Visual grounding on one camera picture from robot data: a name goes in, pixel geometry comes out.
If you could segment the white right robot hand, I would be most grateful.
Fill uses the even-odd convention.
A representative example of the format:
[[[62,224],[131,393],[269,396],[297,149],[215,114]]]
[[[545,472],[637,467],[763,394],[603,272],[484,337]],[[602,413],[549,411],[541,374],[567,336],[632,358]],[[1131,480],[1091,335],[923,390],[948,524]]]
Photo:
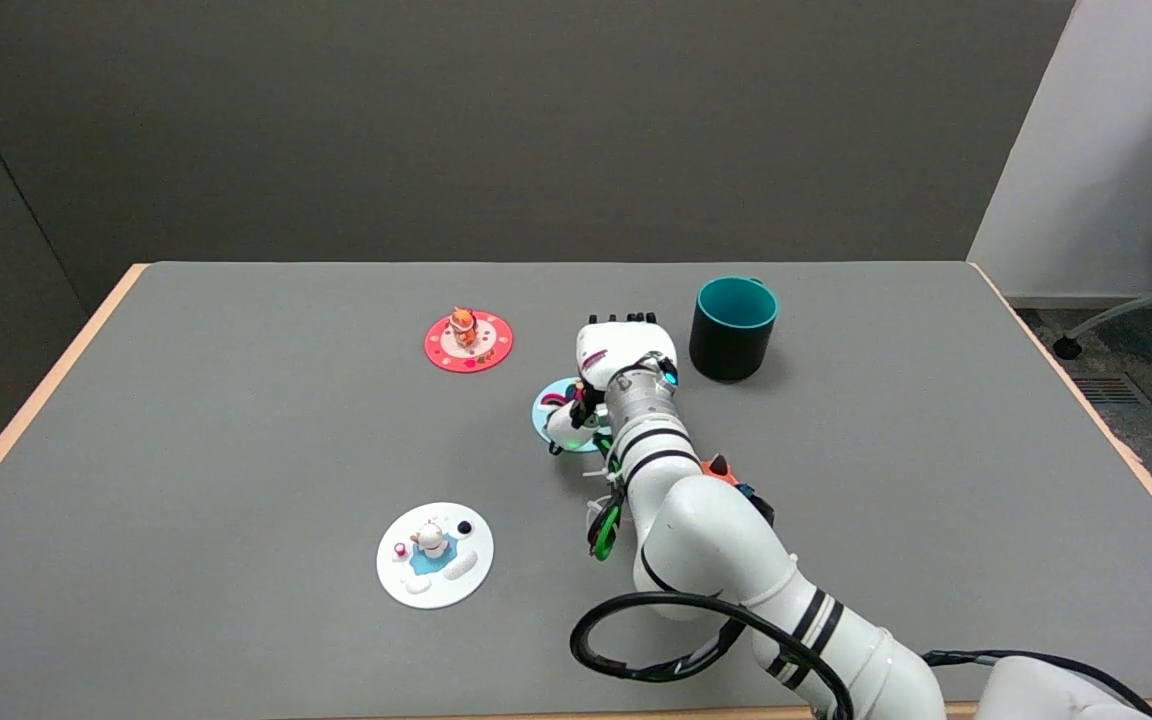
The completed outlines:
[[[676,343],[654,313],[609,314],[604,320],[591,314],[577,333],[575,350],[576,377],[544,402],[547,415],[540,434],[552,455],[596,448],[596,438],[612,434],[605,392],[623,369],[644,365],[672,387],[679,384]]]

